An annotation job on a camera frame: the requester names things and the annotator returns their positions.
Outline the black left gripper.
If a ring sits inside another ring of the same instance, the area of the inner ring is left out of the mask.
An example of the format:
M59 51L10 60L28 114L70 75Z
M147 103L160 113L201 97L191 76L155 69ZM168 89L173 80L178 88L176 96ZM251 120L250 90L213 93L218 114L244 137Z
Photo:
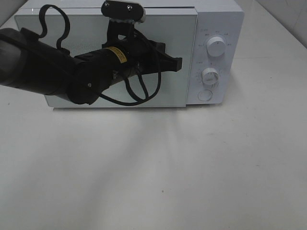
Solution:
M102 78L124 79L139 74L178 72L182 58L165 53L165 44L147 39L132 23L109 21L102 44Z

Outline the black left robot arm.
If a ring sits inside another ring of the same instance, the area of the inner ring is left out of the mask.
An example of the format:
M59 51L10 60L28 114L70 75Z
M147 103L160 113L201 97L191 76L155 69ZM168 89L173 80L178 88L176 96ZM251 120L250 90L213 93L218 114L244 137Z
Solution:
M0 31L0 83L2 86L56 96L78 105L91 105L102 98L122 106L136 106L154 98L161 78L149 93L143 75L177 72L182 58L171 57L165 44L147 39L133 25L110 22L107 41L98 50L72 57L61 43L56 47L41 42L26 28Z

